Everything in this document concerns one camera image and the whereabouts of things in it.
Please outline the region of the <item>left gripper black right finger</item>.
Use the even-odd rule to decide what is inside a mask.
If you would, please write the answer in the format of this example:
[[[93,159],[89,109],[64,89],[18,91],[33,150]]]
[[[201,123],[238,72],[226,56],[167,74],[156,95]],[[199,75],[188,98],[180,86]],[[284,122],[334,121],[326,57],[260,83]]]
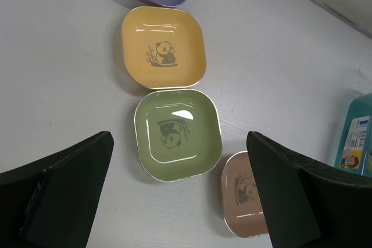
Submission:
[[[246,147],[273,247],[371,247],[371,178],[256,131]]]

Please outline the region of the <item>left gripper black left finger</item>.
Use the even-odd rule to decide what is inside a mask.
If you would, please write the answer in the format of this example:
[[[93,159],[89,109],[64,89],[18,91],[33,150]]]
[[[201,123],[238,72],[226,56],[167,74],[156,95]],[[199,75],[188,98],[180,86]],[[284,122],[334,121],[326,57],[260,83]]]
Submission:
[[[1,247],[86,247],[113,147],[102,131],[1,173]]]

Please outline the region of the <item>green plate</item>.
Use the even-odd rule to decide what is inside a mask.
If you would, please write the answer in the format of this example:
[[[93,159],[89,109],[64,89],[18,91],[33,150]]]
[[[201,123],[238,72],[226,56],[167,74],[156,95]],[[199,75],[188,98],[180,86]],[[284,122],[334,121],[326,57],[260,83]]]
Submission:
[[[148,94],[134,113],[139,162],[161,182],[203,175],[215,168],[223,144],[215,104],[196,89]]]

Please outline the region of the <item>brown plate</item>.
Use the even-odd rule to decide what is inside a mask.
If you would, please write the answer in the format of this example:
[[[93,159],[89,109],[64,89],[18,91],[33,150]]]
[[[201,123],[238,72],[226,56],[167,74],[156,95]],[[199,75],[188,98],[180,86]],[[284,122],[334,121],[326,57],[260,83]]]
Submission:
[[[232,155],[221,173],[221,200],[227,228],[241,238],[268,233],[247,151]]]

